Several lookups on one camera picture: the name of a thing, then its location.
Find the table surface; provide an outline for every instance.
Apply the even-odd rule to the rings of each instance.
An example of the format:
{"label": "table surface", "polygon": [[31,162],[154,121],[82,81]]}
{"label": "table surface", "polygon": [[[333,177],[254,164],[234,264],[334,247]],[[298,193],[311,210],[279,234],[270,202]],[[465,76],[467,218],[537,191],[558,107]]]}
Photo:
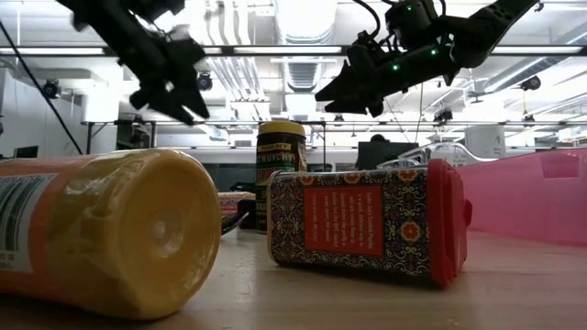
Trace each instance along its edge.
{"label": "table surface", "polygon": [[264,236],[222,239],[203,289],[155,323],[105,319],[0,296],[0,329],[587,329],[587,248],[470,234],[464,273],[446,291],[284,269]]}

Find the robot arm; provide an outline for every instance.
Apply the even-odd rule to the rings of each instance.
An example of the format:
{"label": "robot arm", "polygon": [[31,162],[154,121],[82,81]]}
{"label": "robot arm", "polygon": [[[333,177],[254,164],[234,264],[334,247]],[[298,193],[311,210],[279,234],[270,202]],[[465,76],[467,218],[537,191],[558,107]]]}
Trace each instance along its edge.
{"label": "robot arm", "polygon": [[537,0],[497,0],[469,18],[438,16],[433,0],[393,3],[385,14],[396,47],[383,51],[366,32],[347,51],[340,75],[316,94],[331,113],[379,116],[385,96],[443,76],[451,85],[461,68],[476,68]]}
{"label": "robot arm", "polygon": [[140,89],[130,96],[130,103],[144,106],[194,124],[184,109],[203,118],[210,115],[198,91],[194,65],[205,57],[200,45],[190,38],[171,39],[168,35],[147,31],[137,20],[154,22],[171,11],[183,10],[185,0],[57,0],[73,13],[73,26],[81,31],[88,26],[104,40],[140,81]]}

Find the pink plastic bin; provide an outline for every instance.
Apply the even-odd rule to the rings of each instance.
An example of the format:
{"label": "pink plastic bin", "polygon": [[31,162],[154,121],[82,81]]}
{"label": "pink plastic bin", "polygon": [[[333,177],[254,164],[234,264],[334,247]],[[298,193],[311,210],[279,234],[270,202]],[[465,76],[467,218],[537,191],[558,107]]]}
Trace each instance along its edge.
{"label": "pink plastic bin", "polygon": [[458,168],[473,205],[470,229],[587,246],[587,148]]}

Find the orange bottle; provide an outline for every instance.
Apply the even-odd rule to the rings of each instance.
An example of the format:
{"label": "orange bottle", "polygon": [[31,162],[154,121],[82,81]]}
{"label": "orange bottle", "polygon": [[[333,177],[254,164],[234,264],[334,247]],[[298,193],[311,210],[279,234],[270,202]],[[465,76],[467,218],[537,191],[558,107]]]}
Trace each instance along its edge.
{"label": "orange bottle", "polygon": [[192,298],[220,239],[216,188],[170,149],[0,162],[0,293],[156,319]]}

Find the patterned tin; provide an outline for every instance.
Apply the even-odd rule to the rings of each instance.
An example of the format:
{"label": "patterned tin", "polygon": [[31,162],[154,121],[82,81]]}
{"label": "patterned tin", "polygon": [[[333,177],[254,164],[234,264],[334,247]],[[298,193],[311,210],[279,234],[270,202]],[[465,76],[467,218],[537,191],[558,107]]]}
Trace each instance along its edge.
{"label": "patterned tin", "polygon": [[446,287],[467,257],[471,204],[442,160],[427,169],[276,172],[267,194],[279,264],[403,273]]}

